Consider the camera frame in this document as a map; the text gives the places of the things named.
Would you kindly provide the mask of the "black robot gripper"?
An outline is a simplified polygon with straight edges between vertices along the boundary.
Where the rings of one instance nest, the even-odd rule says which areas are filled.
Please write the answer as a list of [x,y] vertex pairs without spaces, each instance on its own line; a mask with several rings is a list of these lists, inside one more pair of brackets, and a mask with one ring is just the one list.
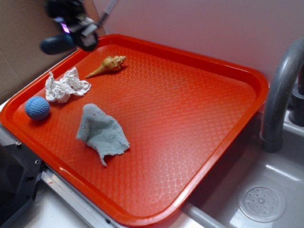
[[84,51],[92,51],[98,44],[95,21],[87,16],[83,0],[47,0],[47,15],[64,24],[64,31],[72,33],[74,44]]

